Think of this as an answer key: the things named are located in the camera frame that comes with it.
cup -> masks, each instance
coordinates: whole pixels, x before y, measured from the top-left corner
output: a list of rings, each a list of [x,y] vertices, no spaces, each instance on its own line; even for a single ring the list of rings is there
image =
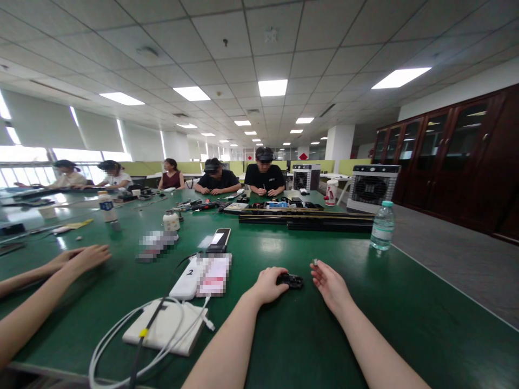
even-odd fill
[[[56,208],[53,206],[40,207],[38,208],[38,211],[44,219],[54,219],[55,217],[58,217],[56,214]]]

desk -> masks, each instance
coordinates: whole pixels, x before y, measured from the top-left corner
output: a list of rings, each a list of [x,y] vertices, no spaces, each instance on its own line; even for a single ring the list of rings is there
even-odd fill
[[[294,194],[285,193],[288,197]],[[77,195],[65,196],[74,201]],[[135,203],[127,204],[117,209],[120,233],[110,232],[99,212],[81,215],[73,220],[95,221],[62,235],[58,244],[48,237],[0,257],[0,279],[5,279],[46,263],[61,248],[106,243],[113,253],[108,263],[72,285],[12,366],[76,379],[85,376],[91,354],[105,332],[136,306],[170,290],[176,264],[199,250],[200,242],[217,228],[229,227],[228,250],[233,258],[227,293],[212,298],[208,306],[217,329],[265,267],[284,266],[305,280],[302,290],[288,291],[259,312],[247,388],[367,388],[344,333],[311,282],[309,263],[313,258],[326,261],[344,277],[366,316],[433,388],[519,387],[519,333],[397,248],[378,257],[369,248],[368,234],[288,231],[283,225],[239,224],[237,216],[212,214],[212,210],[185,212],[175,248],[156,263],[135,263],[141,249],[139,239],[162,228],[166,209],[187,198],[204,197],[190,190],[174,191],[167,200],[141,212],[132,210]],[[316,192],[305,199],[323,203]],[[252,195],[251,201],[258,197]],[[26,219],[32,220],[32,226],[42,224],[37,210],[28,211]],[[78,235],[84,237],[81,242],[75,241]],[[3,299],[0,317],[35,289]],[[121,380],[128,376],[135,346],[123,343],[122,333],[103,354],[98,377]],[[204,328],[190,358],[167,357],[163,368],[139,383],[180,387],[212,336]],[[155,355],[156,351],[143,350],[141,363],[147,364]]]

air vent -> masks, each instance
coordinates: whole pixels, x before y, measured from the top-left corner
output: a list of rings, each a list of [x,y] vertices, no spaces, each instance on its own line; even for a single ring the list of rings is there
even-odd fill
[[[64,90],[61,90],[61,89],[55,88],[55,87],[50,86],[50,85],[46,85],[46,84],[41,83],[41,82],[39,82],[39,81],[35,81],[35,80],[29,80],[29,81],[32,82],[32,83],[35,83],[35,84],[38,84],[38,85],[44,86],[44,87],[46,87],[46,88],[50,88],[50,89],[53,89],[53,90],[55,90],[55,91],[58,91],[58,92],[64,93],[64,94],[69,95],[69,96],[74,96],[74,97],[77,97],[77,98],[80,98],[80,99],[83,99],[83,100],[86,100],[86,101],[90,101],[90,99],[87,99],[87,98],[85,98],[85,97],[83,97],[83,96],[74,95],[73,93],[66,92],[66,91],[64,91]]]
[[[319,117],[323,117],[324,115],[326,115],[326,113],[331,110],[333,107],[335,106],[335,104],[332,104],[331,106],[328,107],[328,109],[326,111],[324,111]]]

hand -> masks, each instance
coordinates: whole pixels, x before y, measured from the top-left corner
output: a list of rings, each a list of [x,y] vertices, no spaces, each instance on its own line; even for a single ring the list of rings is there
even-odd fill
[[[339,318],[345,310],[345,306],[353,302],[350,292],[346,287],[344,279],[330,266],[321,260],[317,261],[317,266],[310,264],[313,269],[312,277],[324,302],[330,308],[335,317]]]
[[[63,251],[60,255],[54,258],[52,261],[43,265],[42,268],[45,269],[49,274],[54,274],[58,270],[60,270],[68,261],[70,261],[73,257],[78,255],[80,252],[85,250],[86,247],[80,247],[74,250]]]
[[[94,267],[106,262],[112,257],[108,245],[84,247],[83,251],[74,256],[64,266],[63,270],[70,270],[76,274],[93,269]]]
[[[276,285],[277,277],[288,270],[283,267],[267,267],[259,273],[258,281],[247,291],[260,305],[271,303],[288,290],[287,284]]]

black t-shirt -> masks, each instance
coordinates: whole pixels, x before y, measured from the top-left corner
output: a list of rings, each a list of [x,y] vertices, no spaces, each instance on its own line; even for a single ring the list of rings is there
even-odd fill
[[[198,181],[198,184],[202,187],[206,187],[207,189],[211,190],[225,189],[226,187],[239,184],[239,180],[230,170],[222,169],[222,176],[220,177],[220,181],[215,180],[213,177],[206,173],[202,176],[200,181]]]
[[[268,192],[271,189],[278,189],[280,186],[284,186],[285,179],[280,167],[277,165],[270,165],[268,171],[262,173],[257,164],[250,164],[247,166],[245,183],[257,188],[265,188]]]

